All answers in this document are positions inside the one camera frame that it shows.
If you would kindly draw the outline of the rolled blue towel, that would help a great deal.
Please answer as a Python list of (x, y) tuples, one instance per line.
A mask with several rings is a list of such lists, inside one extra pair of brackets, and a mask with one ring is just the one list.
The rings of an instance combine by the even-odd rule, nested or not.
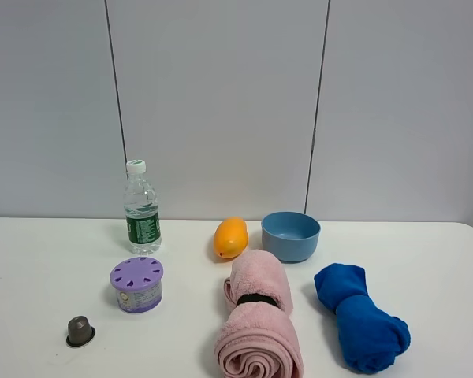
[(408, 325), (374, 304), (364, 268), (333, 263), (314, 276), (314, 283), (318, 300), (336, 315), (342, 356), (351, 369), (381, 372), (409, 348)]

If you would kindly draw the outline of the grey coffee capsule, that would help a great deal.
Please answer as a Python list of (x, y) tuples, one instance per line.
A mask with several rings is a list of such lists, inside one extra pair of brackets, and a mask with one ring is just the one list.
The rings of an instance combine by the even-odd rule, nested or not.
[(66, 344), (69, 347), (83, 347), (95, 337), (95, 328), (86, 316), (76, 316), (67, 324)]

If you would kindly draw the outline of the rolled pink towel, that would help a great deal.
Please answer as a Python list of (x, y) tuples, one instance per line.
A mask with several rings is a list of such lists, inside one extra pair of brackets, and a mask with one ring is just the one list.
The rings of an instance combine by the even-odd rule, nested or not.
[(304, 363), (289, 281), (270, 252), (249, 250), (232, 263), (223, 284), (229, 318), (214, 355), (224, 377), (302, 377)]

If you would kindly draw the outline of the blue plastic bowl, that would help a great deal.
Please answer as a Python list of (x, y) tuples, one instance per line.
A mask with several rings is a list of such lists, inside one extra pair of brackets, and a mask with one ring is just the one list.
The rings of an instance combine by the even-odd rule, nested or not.
[(276, 212), (261, 221), (262, 247), (287, 263), (306, 261), (316, 250), (322, 230), (312, 217), (296, 212)]

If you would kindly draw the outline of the purple air freshener can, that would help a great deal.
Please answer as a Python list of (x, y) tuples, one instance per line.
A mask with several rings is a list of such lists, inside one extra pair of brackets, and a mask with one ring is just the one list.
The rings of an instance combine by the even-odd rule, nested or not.
[(144, 313), (162, 301), (161, 262), (149, 257), (136, 257), (116, 265), (110, 273), (119, 308), (126, 313)]

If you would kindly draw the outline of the orange mango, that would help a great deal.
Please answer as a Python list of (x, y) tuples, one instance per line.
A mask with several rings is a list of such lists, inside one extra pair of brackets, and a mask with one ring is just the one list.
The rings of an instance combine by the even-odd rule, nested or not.
[(214, 233), (214, 253), (219, 258), (236, 258), (247, 246), (248, 230), (242, 218), (227, 218), (217, 227)]

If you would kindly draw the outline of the clear plastic water bottle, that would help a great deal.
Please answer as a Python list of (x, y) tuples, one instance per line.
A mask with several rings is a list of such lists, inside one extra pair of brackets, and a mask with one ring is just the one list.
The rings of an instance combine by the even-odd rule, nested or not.
[(153, 254), (162, 243), (157, 195), (145, 176), (147, 166), (144, 160), (128, 161), (126, 171), (128, 178), (124, 192), (124, 210), (128, 240), (134, 254)]

